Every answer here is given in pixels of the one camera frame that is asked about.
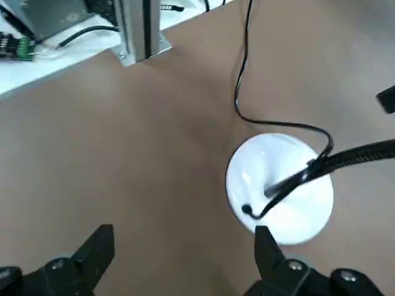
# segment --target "electronic device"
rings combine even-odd
[[[93,15],[84,0],[4,0],[13,15],[44,40]]]
[[[33,60],[36,43],[29,37],[14,38],[11,34],[0,32],[0,59]]]

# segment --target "circuit board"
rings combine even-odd
[[[28,37],[16,39],[0,32],[0,59],[32,61],[35,47],[36,43]]]

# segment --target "white object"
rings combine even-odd
[[[315,237],[326,225],[333,207],[333,186],[326,175],[295,189],[261,220],[243,213],[250,204],[255,215],[270,199],[264,189],[297,173],[317,154],[302,141],[286,134],[259,134],[233,154],[226,176],[229,203],[237,218],[251,232],[268,226],[279,244],[293,245]]]

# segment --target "screw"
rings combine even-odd
[[[9,275],[10,275],[10,271],[8,269],[6,269],[6,270],[0,272],[0,279],[5,279]]]
[[[63,260],[56,261],[52,265],[52,269],[59,269],[59,268],[63,267],[63,264],[64,264]]]
[[[118,58],[119,58],[120,60],[123,60],[123,59],[126,58],[126,54],[124,54],[123,52],[120,52],[120,53],[118,54]]]
[[[302,269],[302,265],[298,261],[290,261],[288,266],[292,270],[301,270]]]
[[[347,282],[355,282],[357,280],[356,276],[347,270],[342,270],[340,276]]]

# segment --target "black object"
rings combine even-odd
[[[266,226],[256,227],[254,248],[262,280],[245,296],[383,296],[359,271],[339,268],[326,277],[302,261],[286,259]]]
[[[4,20],[9,23],[15,30],[22,35],[29,37],[31,40],[36,40],[35,34],[16,16],[14,16],[8,9],[0,5],[0,14]]]
[[[112,225],[100,225],[71,258],[58,258],[22,276],[19,267],[0,268],[1,296],[93,296],[115,255]]]
[[[113,0],[85,0],[85,6],[90,14],[98,14],[113,26],[118,26]]]
[[[204,5],[205,5],[205,7],[206,7],[206,12],[209,12],[209,11],[210,11],[210,3],[209,3],[209,0],[204,0]]]
[[[233,94],[233,105],[234,105],[235,111],[236,111],[237,115],[242,120],[249,122],[249,123],[254,123],[254,124],[258,124],[258,125],[275,125],[275,126],[284,126],[284,127],[289,127],[289,128],[300,128],[303,130],[315,131],[316,133],[323,134],[328,139],[328,144],[322,150],[320,155],[317,157],[317,160],[319,160],[325,156],[328,156],[330,154],[330,152],[333,150],[333,138],[328,131],[326,131],[322,128],[319,128],[317,126],[307,125],[304,123],[252,119],[252,118],[249,118],[249,117],[243,115],[240,111],[239,92],[240,92],[240,87],[241,87],[241,80],[243,78],[244,70],[246,69],[246,63],[247,63],[248,54],[249,54],[249,51],[248,51],[249,22],[250,22],[250,18],[251,18],[251,9],[252,9],[253,3],[254,3],[254,0],[249,0],[248,8],[247,8],[246,23],[244,24],[244,56],[243,56],[243,61],[241,62],[240,71],[239,71],[239,74],[238,74],[238,77],[236,80],[235,92]]]
[[[391,158],[395,158],[395,139],[355,147],[329,157],[312,160],[304,170],[265,190],[265,196],[272,199],[259,215],[254,215],[248,204],[243,205],[242,211],[255,220],[262,219],[276,204],[304,183],[350,165]]]
[[[80,37],[81,35],[84,35],[87,32],[92,32],[92,31],[97,31],[97,30],[107,30],[107,31],[119,32],[118,28],[108,27],[108,26],[92,26],[92,27],[88,27],[88,28],[82,29],[81,31],[76,32],[72,36],[70,36],[67,39],[63,40],[62,42],[60,42],[56,46],[56,48],[64,47],[68,43],[72,42],[75,38]]]
[[[377,95],[378,102],[387,113],[395,112],[395,86],[386,89]]]
[[[178,11],[178,12],[183,12],[184,11],[184,7],[182,6],[177,6],[177,5],[166,5],[166,4],[162,4],[160,6],[161,10],[172,10],[172,11]]]

